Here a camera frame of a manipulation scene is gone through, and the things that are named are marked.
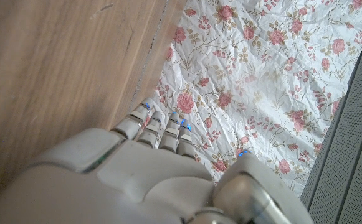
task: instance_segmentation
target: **wooden panel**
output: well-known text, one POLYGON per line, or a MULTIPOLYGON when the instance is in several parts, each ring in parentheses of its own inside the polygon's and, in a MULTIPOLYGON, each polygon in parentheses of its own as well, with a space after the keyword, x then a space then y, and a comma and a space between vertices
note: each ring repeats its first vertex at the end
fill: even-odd
POLYGON ((0 192, 30 158, 84 129, 111 128, 133 98, 151 95, 153 89, 136 90, 138 82, 145 83, 148 58, 164 55, 183 6, 0 1, 0 192), (157 31, 159 21, 167 25, 157 31), (157 37, 151 50, 156 32, 167 37, 157 37))

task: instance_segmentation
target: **rose pattern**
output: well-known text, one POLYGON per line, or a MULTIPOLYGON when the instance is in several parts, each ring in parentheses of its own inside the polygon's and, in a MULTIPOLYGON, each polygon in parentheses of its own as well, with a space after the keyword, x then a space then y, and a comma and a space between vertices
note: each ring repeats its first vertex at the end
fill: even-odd
POLYGON ((179 108, 183 113, 190 114, 194 106, 193 98, 187 93, 182 93, 178 96, 177 99, 177 108, 179 108))
POLYGON ((331 108, 331 113, 333 115, 336 114, 336 111, 337 111, 337 107, 338 107, 338 104, 339 104, 340 100, 336 100, 333 102, 333 105, 332 105, 332 108, 331 108))
POLYGON ((323 70, 325 70, 326 72, 328 72, 328 71, 329 71, 329 66, 330 66, 329 59, 323 58, 323 59, 322 59, 321 66, 322 66, 322 69, 323 69, 323 70))
POLYGON ((359 9, 362 7, 362 0, 353 0, 354 9, 359 9))
POLYGON ((279 170, 281 171, 282 174, 288 174, 290 172, 291 168, 285 159, 282 159, 279 162, 279 170))
POLYGON ((292 23, 292 32, 297 34, 303 28, 303 24, 298 20, 294 20, 292 23))
POLYGON ((224 110, 225 107, 229 103, 231 103, 231 101, 232 101, 232 95, 230 93, 221 93, 221 95, 218 98, 217 105, 224 110))
POLYGON ((208 78, 202 78, 199 81, 199 85, 201 85, 202 87, 205 87, 207 85, 207 83, 209 82, 208 78))
POLYGON ((155 109, 194 124, 215 181, 249 150, 299 196, 362 50, 361 15, 360 0, 189 0, 155 109))
POLYGON ((296 149, 298 149, 298 145, 296 145, 296 144, 289 144, 289 145, 287 145, 288 146, 288 149, 289 150, 291 150, 291 151, 293 151, 293 150, 296 150, 296 149))
POLYGON ((244 29, 244 38, 246 40, 250 40, 254 38, 254 30, 252 27, 246 27, 244 29))
POLYGON ((285 40, 284 40, 284 36, 282 34, 282 32, 280 30, 275 30, 270 34, 270 42, 275 45, 275 44, 284 44, 285 40))
POLYGON ((248 143, 248 142, 249 142, 249 137, 243 136, 243 137, 241 138, 241 144, 246 144, 246 143, 248 143))
POLYGON ((298 10, 298 13, 303 16, 307 15, 307 9, 305 7, 303 7, 300 10, 298 10))
POLYGON ((204 120, 204 124, 206 125, 207 128, 211 128, 212 125, 212 119, 211 117, 208 117, 204 120))
POLYGON ((185 39, 186 39, 185 30, 182 27, 176 28, 174 41, 180 44, 185 39))
POLYGON ((185 10, 185 14, 186 14, 187 16, 194 16, 194 15, 196 15, 196 11, 193 10, 192 8, 189 8, 189 9, 186 9, 186 10, 185 10))
POLYGON ((173 58, 173 56, 174 56, 174 50, 172 47, 170 47, 167 51, 167 56, 166 56, 167 62, 169 62, 171 58, 173 58))
POLYGON ((218 10, 218 17, 223 21, 228 20, 233 16, 233 11, 229 6, 222 6, 220 10, 218 10))
POLYGON ((333 45, 331 46, 333 49, 333 53, 335 54, 340 54, 344 51, 345 49, 345 43, 343 39, 335 39, 335 41, 333 42, 333 45))

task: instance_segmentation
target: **white robotic hand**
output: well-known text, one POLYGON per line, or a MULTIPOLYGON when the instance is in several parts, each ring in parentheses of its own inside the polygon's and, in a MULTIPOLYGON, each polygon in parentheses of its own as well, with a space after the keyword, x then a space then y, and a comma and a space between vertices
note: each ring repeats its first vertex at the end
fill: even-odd
POLYGON ((190 125, 147 98, 110 132, 88 129, 43 153, 0 197, 0 223, 312 223, 283 182, 246 153, 217 187, 194 160, 190 125))

